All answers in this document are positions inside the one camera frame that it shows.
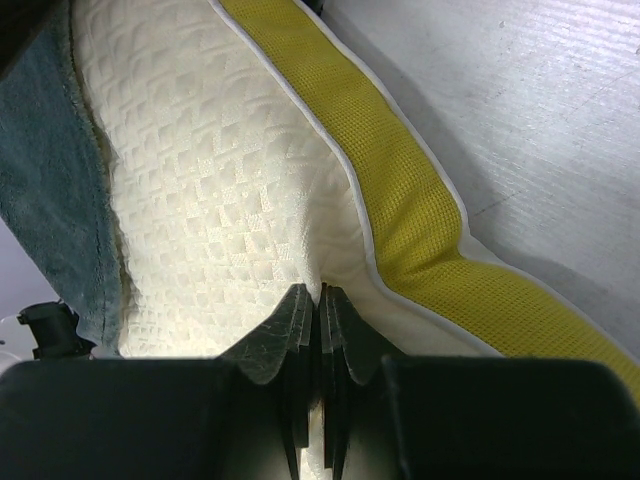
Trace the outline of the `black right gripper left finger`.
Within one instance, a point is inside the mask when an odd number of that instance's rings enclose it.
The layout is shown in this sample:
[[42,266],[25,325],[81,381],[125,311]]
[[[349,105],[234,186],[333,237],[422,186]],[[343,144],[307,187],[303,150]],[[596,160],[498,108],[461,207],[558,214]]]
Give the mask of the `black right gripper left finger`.
[[306,288],[213,359],[44,359],[1,376],[5,479],[296,479],[308,443]]

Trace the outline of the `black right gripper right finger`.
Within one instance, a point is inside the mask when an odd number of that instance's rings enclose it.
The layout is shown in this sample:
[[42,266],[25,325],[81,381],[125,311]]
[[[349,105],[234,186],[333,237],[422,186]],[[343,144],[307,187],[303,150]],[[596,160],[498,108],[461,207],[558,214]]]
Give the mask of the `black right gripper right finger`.
[[319,303],[336,479],[635,479],[639,411],[602,364],[410,356],[343,290]]

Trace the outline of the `grey zebra pillowcase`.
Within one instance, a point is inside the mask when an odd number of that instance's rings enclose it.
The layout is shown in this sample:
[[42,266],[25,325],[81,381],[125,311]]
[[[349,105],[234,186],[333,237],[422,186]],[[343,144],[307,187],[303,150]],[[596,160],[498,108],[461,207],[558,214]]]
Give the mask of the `grey zebra pillowcase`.
[[1,4],[1,218],[78,314],[79,336],[115,355],[120,255],[71,13],[69,1]]

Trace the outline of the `cream quilted pillow yellow trim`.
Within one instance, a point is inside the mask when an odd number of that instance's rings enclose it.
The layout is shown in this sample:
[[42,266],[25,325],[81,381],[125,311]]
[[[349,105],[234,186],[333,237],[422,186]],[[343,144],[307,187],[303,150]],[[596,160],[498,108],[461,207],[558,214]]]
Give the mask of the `cream quilted pillow yellow trim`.
[[639,363],[469,233],[442,167],[373,75],[295,1],[78,1],[124,356],[211,356],[294,283],[342,288],[413,355]]

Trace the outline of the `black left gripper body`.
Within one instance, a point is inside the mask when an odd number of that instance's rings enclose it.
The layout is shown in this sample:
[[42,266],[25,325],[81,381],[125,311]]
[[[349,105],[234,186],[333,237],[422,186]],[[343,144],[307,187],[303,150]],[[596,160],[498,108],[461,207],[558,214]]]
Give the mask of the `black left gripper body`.
[[95,347],[78,335],[79,316],[62,301],[29,306],[19,312],[18,322],[34,337],[35,360],[89,358]]

